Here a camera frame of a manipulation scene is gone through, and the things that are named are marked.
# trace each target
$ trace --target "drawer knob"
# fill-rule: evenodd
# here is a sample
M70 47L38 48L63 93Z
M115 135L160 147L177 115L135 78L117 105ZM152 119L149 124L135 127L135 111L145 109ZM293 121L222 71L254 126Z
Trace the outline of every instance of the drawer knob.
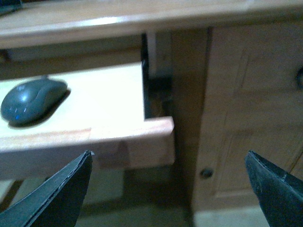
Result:
M213 169L211 168L205 168L200 172L200 176L202 179L208 179L211 178L214 174Z
M299 90L302 90L303 89L303 68L301 68L299 71L298 71L298 74L297 76L295 77L295 80L297 82L297 87Z

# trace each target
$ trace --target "black pointed object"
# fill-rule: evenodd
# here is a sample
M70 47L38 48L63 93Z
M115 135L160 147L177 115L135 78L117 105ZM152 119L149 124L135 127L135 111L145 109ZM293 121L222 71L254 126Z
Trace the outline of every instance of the black pointed object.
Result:
M85 151L0 214L0 227L74 227L87 192L92 157Z
M250 151L250 184L270 227L303 227L303 182Z

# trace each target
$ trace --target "gray computer mouse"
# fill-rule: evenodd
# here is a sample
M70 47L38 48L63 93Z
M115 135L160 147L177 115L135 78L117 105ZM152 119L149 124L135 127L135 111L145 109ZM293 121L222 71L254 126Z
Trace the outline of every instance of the gray computer mouse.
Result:
M42 77L14 87L2 101L1 115L13 125L33 122L45 115L67 91L63 81Z

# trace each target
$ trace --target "floor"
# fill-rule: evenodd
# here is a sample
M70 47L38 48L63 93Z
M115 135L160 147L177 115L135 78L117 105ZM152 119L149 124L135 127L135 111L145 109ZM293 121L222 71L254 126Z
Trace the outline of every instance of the floor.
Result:
M259 207L192 216L175 166L103 171L91 183L98 186L89 188L76 227L268 227Z
M200 212L194 222L196 227L269 227L260 207Z

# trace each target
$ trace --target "drawer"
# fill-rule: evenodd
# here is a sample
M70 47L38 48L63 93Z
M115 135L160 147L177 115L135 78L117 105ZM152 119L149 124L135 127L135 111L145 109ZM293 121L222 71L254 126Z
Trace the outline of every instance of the drawer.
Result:
M91 69L76 66L68 72L56 72L62 64L55 60L49 60L52 67L40 60L28 65L14 62L17 67L11 68L2 66L5 73L0 81L0 102L15 85L37 78L35 74L41 70L33 70L33 77L30 70L35 62L50 69L50 78L65 80L70 94L37 125L17 128L0 119L1 180L50 176L87 149L95 153L94 169L174 162L172 118L144 118L140 49L87 58L78 62L92 58L101 61L97 67L89 62ZM18 73L12 77L14 68L22 68L27 78Z

